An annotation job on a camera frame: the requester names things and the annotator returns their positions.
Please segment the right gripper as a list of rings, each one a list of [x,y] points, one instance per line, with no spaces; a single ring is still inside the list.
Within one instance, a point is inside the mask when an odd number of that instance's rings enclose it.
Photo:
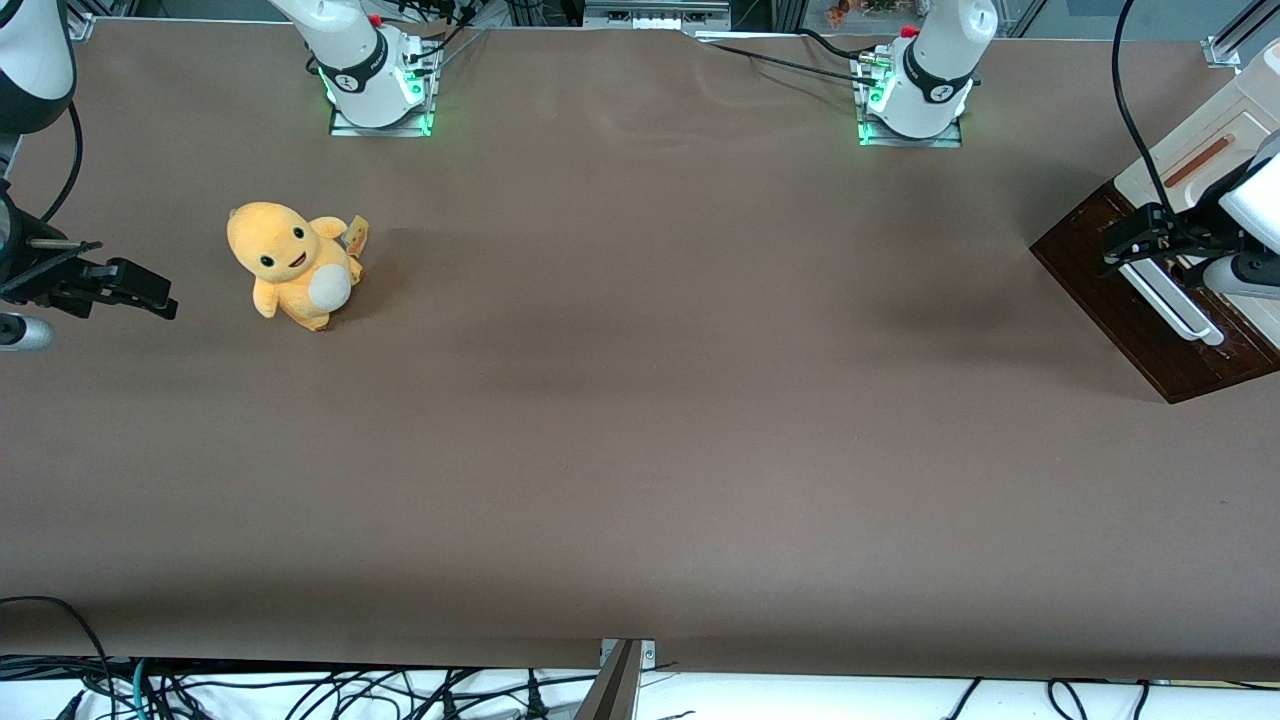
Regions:
[[[20,252],[27,249],[28,232],[24,214],[1,191],[1,270],[3,283],[15,275],[13,268]],[[41,263],[51,264],[38,269],[23,283],[3,291],[10,304],[33,304],[50,307],[79,319],[88,319],[97,305],[137,307],[173,320],[178,302],[170,297],[172,282],[150,269],[124,258],[110,258],[93,263],[86,255],[101,249],[101,242],[70,240],[35,240],[29,249]],[[44,319],[18,313],[1,313],[1,351],[40,351],[52,342],[52,327]]]

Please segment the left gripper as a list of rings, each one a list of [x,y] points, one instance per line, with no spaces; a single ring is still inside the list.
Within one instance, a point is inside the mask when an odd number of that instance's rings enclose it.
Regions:
[[[1276,150],[1261,150],[1219,205],[1198,204],[1174,214],[1160,202],[1148,202],[1140,210],[1151,228],[1107,228],[1103,232],[1105,263],[1220,258],[1211,261],[1204,272],[1204,284],[1210,290],[1248,299],[1279,300]]]

